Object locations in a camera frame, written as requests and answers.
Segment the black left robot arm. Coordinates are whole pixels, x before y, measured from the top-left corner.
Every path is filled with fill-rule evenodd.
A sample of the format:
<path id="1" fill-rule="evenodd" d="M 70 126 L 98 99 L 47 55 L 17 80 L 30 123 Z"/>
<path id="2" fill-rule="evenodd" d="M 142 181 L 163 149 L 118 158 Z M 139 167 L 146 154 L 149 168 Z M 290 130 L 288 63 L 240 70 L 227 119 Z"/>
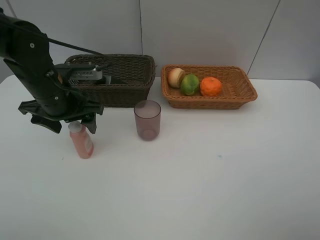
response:
<path id="1" fill-rule="evenodd" d="M 34 98 L 23 101 L 18 109 L 31 114 L 31 123 L 60 133 L 61 121 L 80 121 L 95 134 L 96 115 L 102 115 L 102 104 L 89 100 L 69 80 L 73 73 L 80 80 L 90 77 L 84 72 L 100 70 L 93 64 L 63 63 L 54 65 L 50 56 L 50 43 L 34 24 L 0 14 L 0 56 L 23 86 Z"/>

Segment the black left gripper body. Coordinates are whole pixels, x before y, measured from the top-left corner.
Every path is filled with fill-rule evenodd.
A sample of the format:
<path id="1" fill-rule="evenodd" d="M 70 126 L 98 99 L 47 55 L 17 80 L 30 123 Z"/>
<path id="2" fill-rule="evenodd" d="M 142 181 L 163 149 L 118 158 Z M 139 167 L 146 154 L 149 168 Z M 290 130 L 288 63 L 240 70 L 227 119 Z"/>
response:
<path id="1" fill-rule="evenodd" d="M 23 101 L 18 107 L 22 114 L 33 114 L 51 121 L 91 121 L 102 115 L 101 103 L 91 101 L 80 90 L 62 85 L 57 74 L 50 72 L 42 77 L 31 78 L 26 73 L 17 78 L 34 100 Z"/>

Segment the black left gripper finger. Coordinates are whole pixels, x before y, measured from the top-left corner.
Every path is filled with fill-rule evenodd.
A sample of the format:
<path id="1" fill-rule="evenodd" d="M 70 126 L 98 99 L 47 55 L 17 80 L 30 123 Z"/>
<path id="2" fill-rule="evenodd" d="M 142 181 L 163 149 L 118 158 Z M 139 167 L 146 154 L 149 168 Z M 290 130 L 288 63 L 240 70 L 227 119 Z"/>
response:
<path id="1" fill-rule="evenodd" d="M 91 134 L 95 134 L 97 130 L 96 113 L 82 115 L 81 124 L 84 125 Z"/>
<path id="2" fill-rule="evenodd" d="M 62 129 L 62 125 L 59 121 L 46 119 L 42 116 L 33 115 L 30 121 L 32 124 L 42 126 L 56 134 L 59 134 Z"/>

